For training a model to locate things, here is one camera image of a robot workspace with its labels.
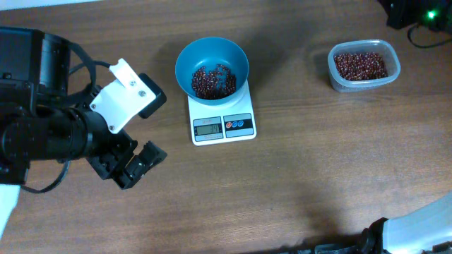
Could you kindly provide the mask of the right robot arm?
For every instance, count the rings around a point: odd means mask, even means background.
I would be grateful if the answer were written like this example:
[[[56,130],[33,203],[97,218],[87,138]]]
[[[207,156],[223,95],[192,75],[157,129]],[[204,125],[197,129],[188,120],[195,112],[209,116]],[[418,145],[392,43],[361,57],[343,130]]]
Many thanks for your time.
[[[424,26],[434,32],[451,34],[451,0],[380,1],[388,15],[387,26],[396,30],[409,27],[408,41],[418,49],[431,49],[451,42],[417,44],[415,29]],[[356,246],[347,253],[450,253],[451,193],[402,217],[380,218],[364,229]]]

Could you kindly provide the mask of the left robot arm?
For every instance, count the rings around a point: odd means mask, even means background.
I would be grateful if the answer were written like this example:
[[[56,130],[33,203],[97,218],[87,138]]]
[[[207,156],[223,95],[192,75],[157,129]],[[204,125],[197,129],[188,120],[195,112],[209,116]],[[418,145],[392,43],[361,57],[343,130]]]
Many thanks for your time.
[[[6,226],[34,161],[55,160],[60,184],[84,158],[101,179],[132,188],[166,158],[154,143],[137,150],[125,131],[167,100],[144,73],[123,59],[106,64],[114,76],[97,84],[99,61],[75,42],[28,28],[1,28],[1,225]]]

